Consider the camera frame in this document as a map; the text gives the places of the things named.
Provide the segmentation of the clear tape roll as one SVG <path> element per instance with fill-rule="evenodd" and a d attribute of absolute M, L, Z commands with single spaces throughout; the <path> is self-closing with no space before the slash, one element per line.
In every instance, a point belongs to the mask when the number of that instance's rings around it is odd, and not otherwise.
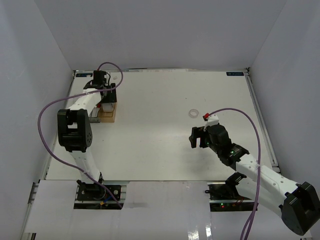
<path fill-rule="evenodd" d="M 195 119 L 199 116 L 199 111 L 193 108 L 188 112 L 188 115 L 190 118 Z"/>

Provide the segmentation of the large white tape roll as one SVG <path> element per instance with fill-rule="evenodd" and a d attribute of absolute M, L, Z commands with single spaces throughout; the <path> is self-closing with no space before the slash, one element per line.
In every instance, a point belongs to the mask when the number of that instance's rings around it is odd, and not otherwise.
<path fill-rule="evenodd" d="M 117 105 L 116 103 L 102 103 L 101 107 L 102 107 L 103 112 L 111 113 L 115 110 L 116 105 Z"/>

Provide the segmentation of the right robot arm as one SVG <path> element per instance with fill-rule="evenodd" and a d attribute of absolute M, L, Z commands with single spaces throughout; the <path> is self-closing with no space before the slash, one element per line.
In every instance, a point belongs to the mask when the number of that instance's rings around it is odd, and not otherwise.
<path fill-rule="evenodd" d="M 320 219 L 320 199 L 313 185 L 285 178 L 258 161 L 244 147 L 235 144 L 220 124 L 193 127 L 192 148 L 210 148 L 218 159 L 235 172 L 225 182 L 226 195 L 258 199 L 258 203 L 278 215 L 295 234 L 303 236 Z"/>

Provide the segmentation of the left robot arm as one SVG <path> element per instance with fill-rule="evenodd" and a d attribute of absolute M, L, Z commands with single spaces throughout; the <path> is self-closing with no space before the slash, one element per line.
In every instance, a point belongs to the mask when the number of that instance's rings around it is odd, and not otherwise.
<path fill-rule="evenodd" d="M 80 96 L 67 109 L 57 113 L 58 142 L 75 160 L 81 172 L 80 184 L 91 184 L 88 193 L 99 200 L 105 196 L 106 187 L 102 173 L 96 166 L 92 151 L 93 132 L 91 123 L 113 123 L 116 117 L 116 84 L 111 83 L 110 73 L 95 70 L 93 79 L 83 87 Z"/>

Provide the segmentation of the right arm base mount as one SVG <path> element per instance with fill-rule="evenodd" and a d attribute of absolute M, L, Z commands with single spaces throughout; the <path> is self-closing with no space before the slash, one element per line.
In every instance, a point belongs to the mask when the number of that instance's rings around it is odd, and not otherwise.
<path fill-rule="evenodd" d="M 224 183 L 209 184 L 205 193 L 209 196 L 209 207 L 212 213 L 251 212 L 254 207 L 253 200 L 240 196 Z"/>

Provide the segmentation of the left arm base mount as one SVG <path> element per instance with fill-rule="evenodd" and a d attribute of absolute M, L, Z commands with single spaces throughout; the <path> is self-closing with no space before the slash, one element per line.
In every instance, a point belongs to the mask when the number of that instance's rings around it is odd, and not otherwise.
<path fill-rule="evenodd" d="M 73 208 L 76 210 L 121 210 L 124 205 L 121 185 L 105 185 L 119 202 L 117 204 L 110 193 L 103 187 L 92 183 L 79 184 Z"/>

